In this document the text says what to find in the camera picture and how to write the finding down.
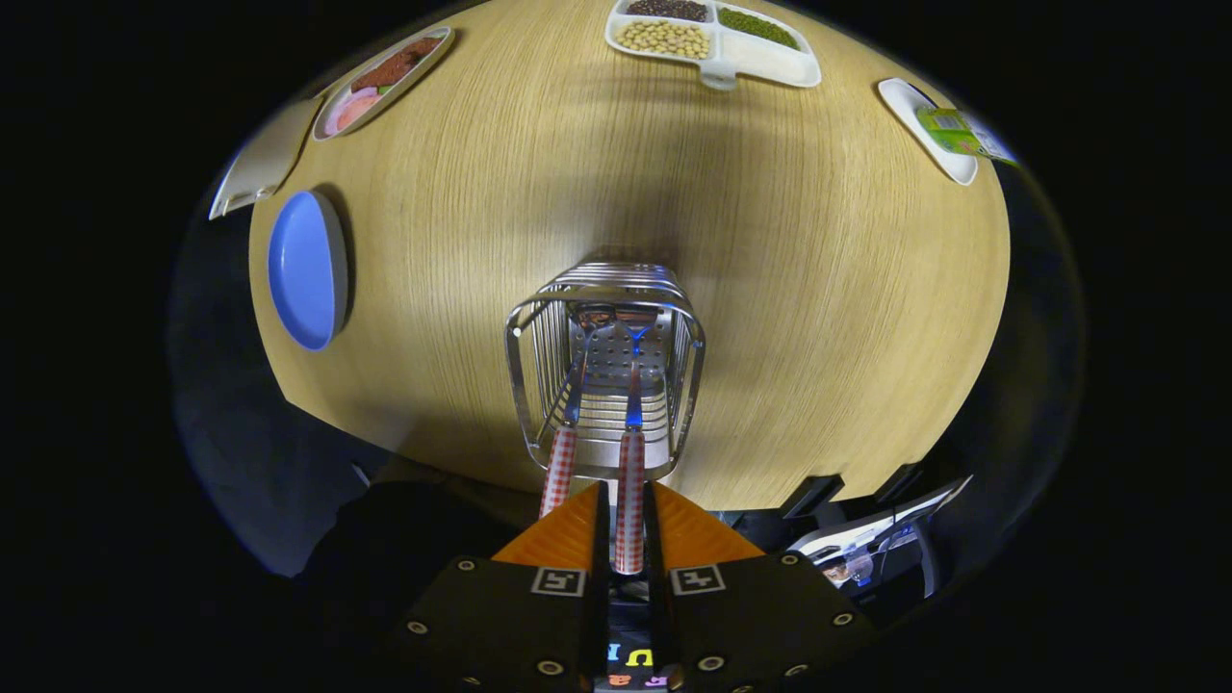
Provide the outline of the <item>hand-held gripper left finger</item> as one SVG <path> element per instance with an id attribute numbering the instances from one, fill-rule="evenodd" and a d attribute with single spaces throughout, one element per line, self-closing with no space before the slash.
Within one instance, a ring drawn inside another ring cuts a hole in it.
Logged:
<path id="1" fill-rule="evenodd" d="M 423 692 L 591 692 L 609 636 L 606 485 L 572 496 L 489 559 L 452 559 L 395 628 Z"/>

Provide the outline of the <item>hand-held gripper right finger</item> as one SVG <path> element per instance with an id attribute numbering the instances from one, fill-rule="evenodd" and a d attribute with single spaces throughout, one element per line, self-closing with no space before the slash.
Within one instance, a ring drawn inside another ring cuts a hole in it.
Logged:
<path id="1" fill-rule="evenodd" d="M 671 692 L 804 691 L 877 638 L 801 552 L 765 552 L 658 482 L 644 486 L 644 561 Z"/>

